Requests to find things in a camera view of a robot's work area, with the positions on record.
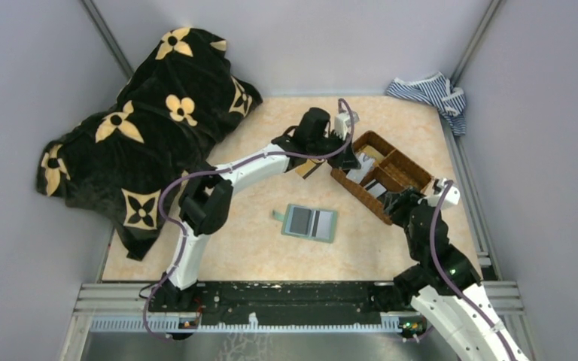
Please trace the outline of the woven wicker divided basket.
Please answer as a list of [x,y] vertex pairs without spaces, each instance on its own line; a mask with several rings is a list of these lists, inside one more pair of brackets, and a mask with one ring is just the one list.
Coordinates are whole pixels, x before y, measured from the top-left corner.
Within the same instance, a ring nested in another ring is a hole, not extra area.
[[358,183],[348,179],[347,174],[337,168],[332,169],[330,175],[387,225],[392,222],[384,212],[383,201],[371,195],[367,189],[372,181],[377,181],[388,192],[394,193],[410,187],[422,193],[433,183],[434,177],[427,170],[374,131],[366,131],[360,135],[354,140],[352,147],[356,156],[360,156],[366,147],[374,149],[378,157],[373,167]]

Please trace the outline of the green card holder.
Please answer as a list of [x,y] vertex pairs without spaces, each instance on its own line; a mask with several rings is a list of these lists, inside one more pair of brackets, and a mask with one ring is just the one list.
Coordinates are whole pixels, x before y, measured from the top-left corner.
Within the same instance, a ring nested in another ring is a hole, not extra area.
[[[289,222],[291,220],[291,212],[293,207],[308,208],[312,210],[312,218],[310,222],[310,230],[308,235],[296,235],[288,232]],[[281,234],[302,238],[310,241],[318,241],[327,244],[332,244],[336,234],[336,224],[338,220],[338,212],[323,208],[311,208],[304,205],[289,204],[284,212],[272,211],[272,218],[282,223]]]

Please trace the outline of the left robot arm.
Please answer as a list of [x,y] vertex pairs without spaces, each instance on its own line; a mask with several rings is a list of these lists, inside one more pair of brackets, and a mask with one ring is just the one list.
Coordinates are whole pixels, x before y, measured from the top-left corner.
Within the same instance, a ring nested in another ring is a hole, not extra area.
[[170,286],[166,301],[177,311],[190,309],[196,292],[202,255],[212,234],[227,221],[232,198],[267,178],[287,173],[308,160],[324,160],[332,168],[358,169],[352,139],[359,121],[356,111],[344,99],[331,117],[321,108],[310,108],[299,125],[288,127],[265,147],[243,159],[223,165],[203,163],[200,168],[173,182],[182,185],[178,218],[170,217],[163,205],[162,217],[179,229],[171,265],[163,275]]

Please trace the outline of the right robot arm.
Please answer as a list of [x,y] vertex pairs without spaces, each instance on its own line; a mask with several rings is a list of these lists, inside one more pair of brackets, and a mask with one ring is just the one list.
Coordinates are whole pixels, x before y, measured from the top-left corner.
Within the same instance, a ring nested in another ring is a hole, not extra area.
[[443,180],[426,196],[409,187],[384,194],[383,211],[406,236],[416,264],[376,290],[375,306],[420,313],[461,360],[525,360],[494,310],[472,262],[451,244],[443,210],[456,206],[460,191]]

